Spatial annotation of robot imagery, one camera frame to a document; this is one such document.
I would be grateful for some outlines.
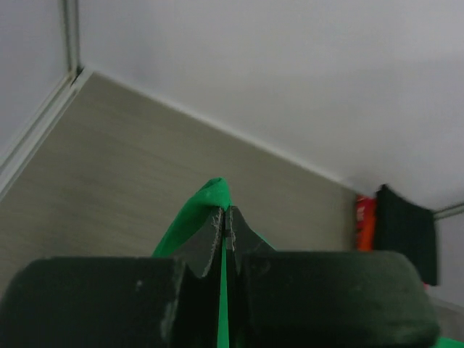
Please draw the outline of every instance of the floor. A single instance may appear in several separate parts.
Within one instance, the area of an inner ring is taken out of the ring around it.
[[[353,192],[93,75],[0,202],[0,293],[39,257],[150,255],[217,176],[278,249],[351,246]]]

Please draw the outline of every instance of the gray floor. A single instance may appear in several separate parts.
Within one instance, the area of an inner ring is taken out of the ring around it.
[[[38,257],[150,255],[216,176],[275,247],[352,243],[351,191],[94,75],[0,202],[0,292]]]

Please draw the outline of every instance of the wooden floor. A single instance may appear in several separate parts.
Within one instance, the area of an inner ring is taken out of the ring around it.
[[[279,249],[352,243],[351,191],[94,75],[0,202],[0,291],[39,257],[150,255],[216,176]]]

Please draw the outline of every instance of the white panel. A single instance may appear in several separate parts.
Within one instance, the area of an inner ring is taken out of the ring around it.
[[[81,0],[83,62],[372,192],[464,198],[464,1]]]
[[[440,286],[431,287],[430,295],[464,307],[464,215],[440,220]]]
[[[66,75],[57,0],[0,3],[0,164]]]

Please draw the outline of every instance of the black object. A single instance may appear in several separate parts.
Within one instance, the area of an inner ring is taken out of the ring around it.
[[[216,347],[223,243],[231,347],[429,347],[438,336],[404,257],[276,252],[231,207],[171,258],[33,262],[1,301],[0,347]]]
[[[374,249],[403,254],[415,266],[424,283],[437,285],[434,213],[409,203],[387,185],[382,185],[376,198]]]

